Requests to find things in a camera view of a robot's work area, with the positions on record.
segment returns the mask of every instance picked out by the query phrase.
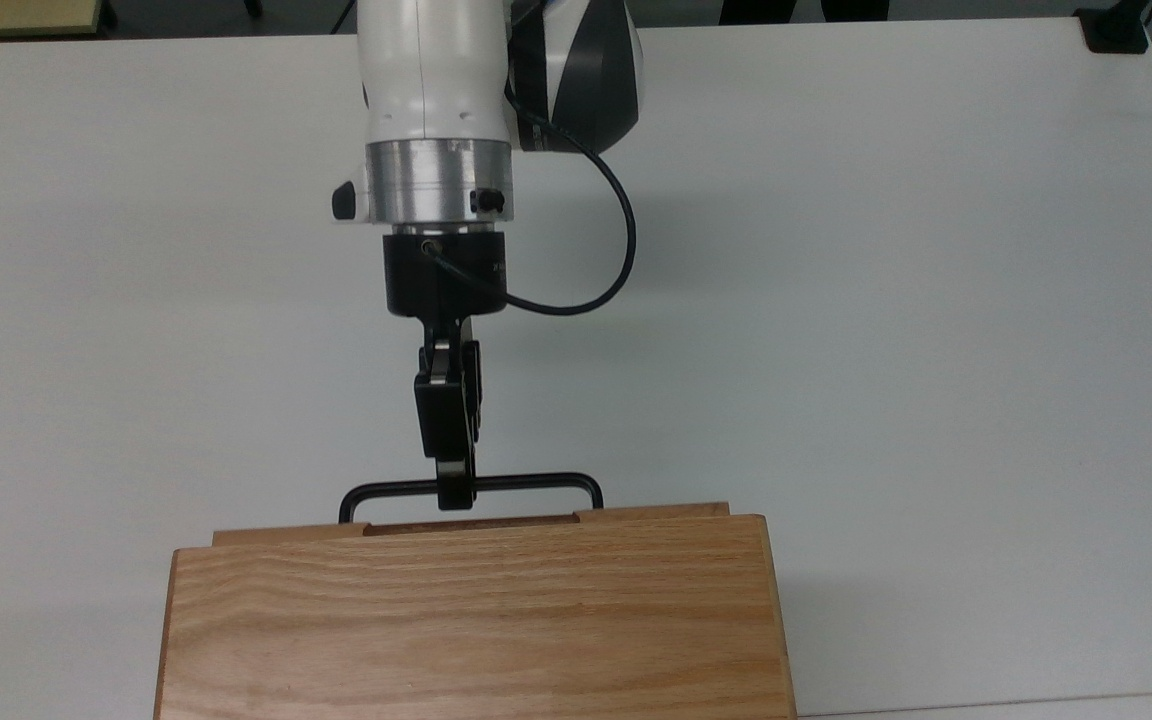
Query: black metal handle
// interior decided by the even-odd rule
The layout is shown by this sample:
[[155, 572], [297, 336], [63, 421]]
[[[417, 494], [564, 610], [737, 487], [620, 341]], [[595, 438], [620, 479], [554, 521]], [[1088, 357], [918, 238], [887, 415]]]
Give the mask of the black metal handle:
[[[602, 488], [598, 480], [585, 473], [531, 473], [488, 475], [473, 479], [475, 491], [499, 491], [500, 488], [582, 488], [589, 493], [594, 510], [602, 508]], [[389, 483], [366, 483], [344, 493], [340, 501], [340, 523], [353, 523], [355, 511], [365, 500], [378, 497], [438, 495], [438, 480], [397, 480]]]

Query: black cable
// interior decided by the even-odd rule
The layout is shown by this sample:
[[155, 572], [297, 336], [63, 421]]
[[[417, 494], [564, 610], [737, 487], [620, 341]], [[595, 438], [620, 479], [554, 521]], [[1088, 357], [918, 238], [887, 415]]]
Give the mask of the black cable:
[[589, 313], [591, 310], [597, 310], [599, 306], [607, 305], [613, 297], [616, 297], [616, 293], [621, 291], [622, 287], [626, 287], [626, 281], [630, 279], [630, 272], [634, 270], [634, 256], [637, 252], [637, 223], [634, 220], [634, 206], [630, 205], [630, 196], [627, 195], [626, 188], [622, 187], [620, 179], [616, 179], [616, 173], [612, 172], [612, 168], [607, 167], [607, 164], [599, 158], [598, 152], [594, 152], [584, 142], [576, 141], [576, 137], [571, 132], [564, 131], [563, 128], [550, 122], [545, 118], [532, 113], [532, 111], [524, 108], [518, 103], [517, 97], [513, 94], [510, 88], [503, 89], [503, 97], [509, 101], [509, 105], [518, 112], [522, 119], [525, 119], [529, 123], [538, 126], [544, 129], [545, 132], [550, 135], [556, 135], [563, 138], [563, 141], [570, 142], [573, 147], [579, 150], [583, 156], [589, 158], [590, 162], [594, 164], [598, 172], [602, 173], [602, 176], [607, 179], [608, 184], [612, 185], [612, 192], [616, 194], [616, 199], [621, 202], [621, 211], [626, 213], [626, 263], [621, 265], [621, 274], [617, 274], [616, 281], [612, 282], [612, 287], [607, 288], [602, 295], [594, 297], [589, 302], [582, 302], [579, 305], [545, 305], [541, 302], [532, 302], [530, 300], [523, 300], [515, 295], [509, 295], [508, 291], [499, 290], [498, 287], [482, 281], [479, 278], [473, 276], [465, 270], [461, 268], [456, 264], [452, 263], [445, 258], [442, 252], [439, 251], [438, 243], [434, 241], [426, 242], [420, 250], [425, 255], [430, 256], [431, 260], [439, 268], [447, 270], [448, 274], [456, 278], [458, 281], [472, 287], [477, 291], [483, 291], [485, 295], [495, 297], [495, 300], [502, 300], [508, 302], [509, 305], [517, 306], [518, 309], [530, 311], [530, 313], [539, 314], [559, 314], [559, 316], [570, 316], [570, 314], [584, 314]]
[[353, 5], [357, 3], [357, 1], [358, 0], [349, 0], [348, 3], [344, 3], [344, 9], [340, 10], [340, 17], [338, 18], [338, 23], [334, 24], [334, 26], [332, 26], [332, 32], [329, 32], [329, 35], [335, 35], [340, 29], [340, 26], [344, 24], [344, 18], [349, 17], [349, 10], [353, 9]]

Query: wooden box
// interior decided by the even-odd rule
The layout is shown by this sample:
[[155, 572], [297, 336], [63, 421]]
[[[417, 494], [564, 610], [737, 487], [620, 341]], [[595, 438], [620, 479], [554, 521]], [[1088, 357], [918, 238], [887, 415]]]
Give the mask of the wooden box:
[[791, 720], [723, 503], [237, 530], [172, 564], [156, 720]]

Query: robotic arm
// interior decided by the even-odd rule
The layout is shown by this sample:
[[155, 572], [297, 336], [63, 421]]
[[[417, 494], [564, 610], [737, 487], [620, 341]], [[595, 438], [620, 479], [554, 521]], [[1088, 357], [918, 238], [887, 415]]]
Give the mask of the robotic arm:
[[626, 0], [359, 0], [358, 59], [365, 161], [333, 214], [392, 227], [389, 311], [425, 328], [422, 445], [440, 509], [468, 509], [483, 400], [470, 318], [509, 300], [495, 223], [513, 219], [511, 151], [600, 152], [626, 136], [637, 35]]

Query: white table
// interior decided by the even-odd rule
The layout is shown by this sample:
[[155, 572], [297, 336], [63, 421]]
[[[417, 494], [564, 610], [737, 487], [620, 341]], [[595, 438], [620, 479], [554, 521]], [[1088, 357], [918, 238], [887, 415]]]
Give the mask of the white table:
[[[480, 470], [767, 515], [803, 714], [1152, 694], [1152, 54], [1066, 18], [643, 45], [639, 265], [476, 324]], [[351, 37], [0, 45], [0, 717], [147, 717], [173, 548], [429, 477], [419, 324], [326, 211], [357, 85]], [[609, 192], [515, 173], [513, 290], [590, 297]]]

